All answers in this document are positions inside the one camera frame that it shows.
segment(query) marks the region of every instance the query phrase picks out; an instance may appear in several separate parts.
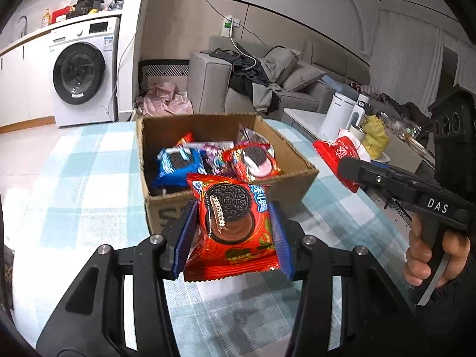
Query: human hand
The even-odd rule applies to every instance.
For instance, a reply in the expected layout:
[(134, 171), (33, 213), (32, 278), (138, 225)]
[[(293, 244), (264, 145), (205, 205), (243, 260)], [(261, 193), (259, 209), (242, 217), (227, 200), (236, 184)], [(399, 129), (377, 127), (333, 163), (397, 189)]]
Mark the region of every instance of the human hand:
[[(408, 283), (419, 286), (431, 274), (431, 269), (428, 265), (431, 259), (431, 248), (423, 241), (421, 236), (423, 224), (417, 214), (414, 216), (410, 228), (411, 230), (408, 234), (410, 248), (406, 251), (406, 263), (403, 266), (403, 273)], [(447, 254), (451, 255), (451, 258), (436, 288), (453, 280), (463, 271), (470, 248), (471, 243), (466, 236), (453, 231), (446, 231), (444, 233), (443, 249)]]

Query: curtain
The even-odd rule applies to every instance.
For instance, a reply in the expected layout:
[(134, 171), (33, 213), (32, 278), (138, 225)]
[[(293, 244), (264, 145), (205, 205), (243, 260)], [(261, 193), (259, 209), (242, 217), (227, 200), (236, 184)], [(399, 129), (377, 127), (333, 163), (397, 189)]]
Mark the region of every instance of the curtain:
[(455, 84), (470, 89), (476, 93), (476, 50), (473, 46), (458, 39), (458, 67)]
[(370, 59), (370, 83), (400, 104), (415, 103), (423, 114), (436, 99), (444, 31), (396, 12), (380, 10)]

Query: blue gripper pad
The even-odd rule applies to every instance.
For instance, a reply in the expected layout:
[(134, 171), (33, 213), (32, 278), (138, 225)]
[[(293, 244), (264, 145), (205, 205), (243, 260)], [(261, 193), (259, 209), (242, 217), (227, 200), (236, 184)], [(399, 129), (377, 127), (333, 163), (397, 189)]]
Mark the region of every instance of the blue gripper pad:
[(280, 222), (274, 203), (270, 203), (268, 209), (270, 212), (271, 229), (273, 231), (273, 243), (276, 250), (276, 255), (278, 255), (279, 266), (283, 274), (286, 275), (286, 278), (288, 280), (293, 280), (295, 268), (293, 265), (291, 247), (287, 242), (286, 234)]
[(192, 240), (197, 229), (197, 211), (198, 202), (195, 201), (182, 229), (182, 233), (175, 245), (174, 262), (172, 264), (172, 274), (178, 278), (179, 274), (185, 268), (185, 262), (189, 257)]

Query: tile floor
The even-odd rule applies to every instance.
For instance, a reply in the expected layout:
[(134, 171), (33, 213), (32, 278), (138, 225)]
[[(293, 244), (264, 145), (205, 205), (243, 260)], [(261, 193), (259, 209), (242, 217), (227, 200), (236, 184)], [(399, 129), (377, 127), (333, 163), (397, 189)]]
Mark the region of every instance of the tile floor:
[(56, 125), (0, 134), (0, 194), (5, 244), (15, 250), (15, 237), (33, 186), (61, 136), (70, 129)]
[(5, 201), (10, 189), (31, 191), (44, 162), (69, 129), (55, 125), (0, 134), (0, 194)]

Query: yellow bag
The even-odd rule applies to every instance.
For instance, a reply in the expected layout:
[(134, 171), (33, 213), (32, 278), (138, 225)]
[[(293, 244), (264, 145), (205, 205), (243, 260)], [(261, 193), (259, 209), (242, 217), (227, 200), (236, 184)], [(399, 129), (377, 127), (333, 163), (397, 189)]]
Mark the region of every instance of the yellow bag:
[(390, 138), (385, 135), (384, 121), (371, 115), (367, 118), (362, 129), (367, 133), (362, 145), (372, 160), (379, 158), (389, 144)]

